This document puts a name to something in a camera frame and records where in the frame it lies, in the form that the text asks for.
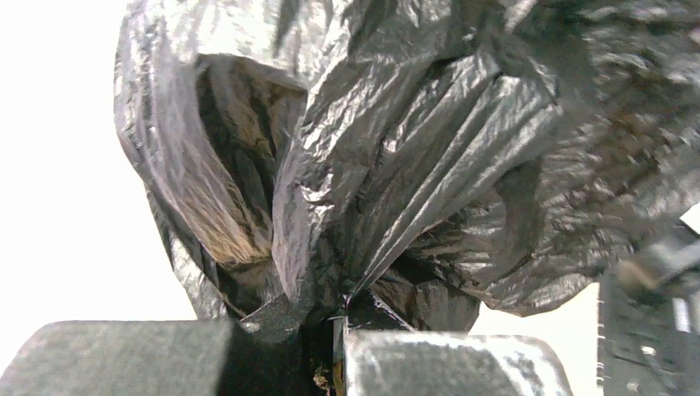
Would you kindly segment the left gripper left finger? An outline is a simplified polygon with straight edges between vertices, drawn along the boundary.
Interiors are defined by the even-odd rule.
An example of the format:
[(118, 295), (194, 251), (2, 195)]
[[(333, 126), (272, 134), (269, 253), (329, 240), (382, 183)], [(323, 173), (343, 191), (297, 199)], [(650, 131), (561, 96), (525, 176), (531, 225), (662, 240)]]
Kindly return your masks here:
[(12, 395), (318, 395), (279, 296), (244, 319), (45, 325), (1, 378)]

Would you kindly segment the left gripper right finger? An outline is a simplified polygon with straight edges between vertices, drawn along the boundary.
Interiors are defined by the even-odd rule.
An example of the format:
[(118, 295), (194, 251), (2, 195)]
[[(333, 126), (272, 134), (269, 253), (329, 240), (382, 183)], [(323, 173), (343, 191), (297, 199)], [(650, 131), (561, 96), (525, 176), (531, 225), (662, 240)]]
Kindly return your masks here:
[(333, 319), (338, 395), (570, 395), (542, 340), (418, 331), (373, 293)]

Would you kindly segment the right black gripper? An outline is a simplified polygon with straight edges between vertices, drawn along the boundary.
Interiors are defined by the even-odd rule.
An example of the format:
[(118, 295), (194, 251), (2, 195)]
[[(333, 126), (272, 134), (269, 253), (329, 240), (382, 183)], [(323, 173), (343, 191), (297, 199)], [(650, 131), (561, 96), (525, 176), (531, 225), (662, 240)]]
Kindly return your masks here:
[(604, 273), (597, 381), (604, 395), (699, 393), (699, 235), (686, 224)]

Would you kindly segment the black plastic trash bag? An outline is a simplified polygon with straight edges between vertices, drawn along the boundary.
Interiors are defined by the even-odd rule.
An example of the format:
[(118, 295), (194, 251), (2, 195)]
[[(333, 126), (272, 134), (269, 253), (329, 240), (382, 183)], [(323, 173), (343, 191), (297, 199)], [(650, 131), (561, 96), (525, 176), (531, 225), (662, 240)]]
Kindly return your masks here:
[(199, 318), (553, 310), (699, 200), (696, 1), (135, 1), (116, 132)]

